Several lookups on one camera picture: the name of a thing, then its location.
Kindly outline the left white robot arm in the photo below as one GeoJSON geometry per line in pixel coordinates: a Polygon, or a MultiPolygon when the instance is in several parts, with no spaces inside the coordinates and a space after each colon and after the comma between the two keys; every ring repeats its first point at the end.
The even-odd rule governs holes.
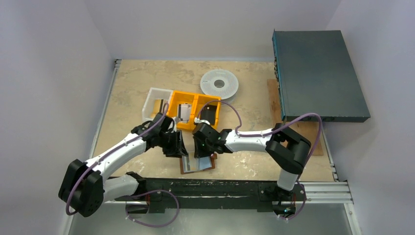
{"type": "Polygon", "coordinates": [[[153,120],[134,127],[118,144],[85,162],[72,161],[65,172],[58,197],[65,202],[67,215],[88,217],[103,202],[122,196],[140,200],[146,194],[145,180],[135,173],[121,177],[111,175],[132,158],[159,147],[166,157],[188,156],[183,135],[174,119],[157,113],[153,120]]]}

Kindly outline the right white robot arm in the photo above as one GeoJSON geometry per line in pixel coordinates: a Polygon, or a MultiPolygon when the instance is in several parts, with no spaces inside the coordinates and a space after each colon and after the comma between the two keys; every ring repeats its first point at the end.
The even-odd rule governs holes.
{"type": "Polygon", "coordinates": [[[287,199],[294,193],[311,149],[307,138],[281,123],[263,131],[223,129],[219,132],[203,121],[196,125],[192,135],[195,156],[241,151],[268,153],[281,168],[275,185],[276,196],[280,199],[287,199]]]}

